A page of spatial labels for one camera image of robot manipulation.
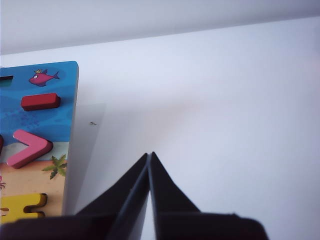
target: red puzzle piece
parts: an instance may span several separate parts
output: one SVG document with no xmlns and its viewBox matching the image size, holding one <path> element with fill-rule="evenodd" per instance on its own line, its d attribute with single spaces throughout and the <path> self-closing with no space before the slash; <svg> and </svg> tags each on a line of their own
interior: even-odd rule
<svg viewBox="0 0 320 240">
<path fill-rule="evenodd" d="M 48 141 L 42 137 L 39 137 L 22 129 L 18 129 L 17 131 L 15 131 L 13 133 L 13 137 L 29 146 L 28 148 L 9 157 L 6 161 L 9 166 L 15 169 L 19 169 L 29 162 L 50 152 L 54 147 L 51 141 Z"/>
<path fill-rule="evenodd" d="M 46 93 L 24 96 L 21 99 L 21 107 L 25 111 L 41 109 L 54 109 L 60 106 L 60 97 L 56 93 Z"/>
</svg>

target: wooden puzzle board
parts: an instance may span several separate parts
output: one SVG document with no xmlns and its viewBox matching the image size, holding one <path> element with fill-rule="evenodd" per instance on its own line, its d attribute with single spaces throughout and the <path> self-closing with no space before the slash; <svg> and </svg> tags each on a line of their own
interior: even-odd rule
<svg viewBox="0 0 320 240">
<path fill-rule="evenodd" d="M 0 82 L 0 134 L 3 137 L 0 155 L 1 199 L 34 193 L 46 194 L 45 206 L 33 208 L 31 212 L 42 211 L 46 216 L 59 216 L 62 213 L 64 173 L 67 170 L 77 96 L 78 65 L 75 61 L 67 61 L 8 67 L 1 68 L 0 74 L 1 77 L 13 76 L 12 80 Z M 56 93 L 60 97 L 59 107 L 31 111 L 21 107 L 24 96 L 48 93 Z M 53 148 L 36 160 L 15 169 L 7 164 L 8 159 L 28 148 L 13 137 L 18 129 L 52 142 Z M 1 216 L 9 212 L 1 211 Z"/>
</svg>

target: pink greater-than sign piece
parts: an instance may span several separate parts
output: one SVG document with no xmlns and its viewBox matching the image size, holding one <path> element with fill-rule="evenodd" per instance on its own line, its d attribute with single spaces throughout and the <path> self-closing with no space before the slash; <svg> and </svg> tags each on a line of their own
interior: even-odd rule
<svg viewBox="0 0 320 240">
<path fill-rule="evenodd" d="M 50 152 L 54 147 L 51 141 L 48 141 L 42 137 L 39 137 L 22 129 L 16 130 L 13 133 L 13 137 L 18 141 L 28 145 L 26 149 L 9 157 L 6 161 L 9 166 L 15 169 L 19 169 L 29 162 Z"/>
</svg>

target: blue water pattern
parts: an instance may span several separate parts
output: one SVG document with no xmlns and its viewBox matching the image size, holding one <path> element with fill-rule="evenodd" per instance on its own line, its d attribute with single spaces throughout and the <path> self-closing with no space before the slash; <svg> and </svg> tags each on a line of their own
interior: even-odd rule
<svg viewBox="0 0 320 240">
<path fill-rule="evenodd" d="M 52 78 L 45 86 L 29 82 L 36 70 L 46 70 Z M 51 142 L 69 142 L 75 93 L 78 82 L 78 64 L 75 61 L 36 64 L 0 68 L 1 77 L 13 76 L 11 84 L 0 85 L 0 134 L 4 146 L 18 142 L 13 138 L 17 129 L 41 136 Z M 60 107 L 24 111 L 21 99 L 24 96 L 57 93 Z"/>
</svg>

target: yellow puzzle piece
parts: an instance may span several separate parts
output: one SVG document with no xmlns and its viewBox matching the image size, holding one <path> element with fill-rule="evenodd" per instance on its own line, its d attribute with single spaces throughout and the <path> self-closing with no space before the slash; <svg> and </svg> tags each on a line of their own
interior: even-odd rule
<svg viewBox="0 0 320 240">
<path fill-rule="evenodd" d="M 47 195 L 33 193 L 1 197 L 1 210 L 8 211 L 1 216 L 1 224 L 14 222 L 18 219 L 33 219 L 44 217 L 43 212 L 30 212 L 31 208 L 43 207 L 47 203 Z"/>
</svg>

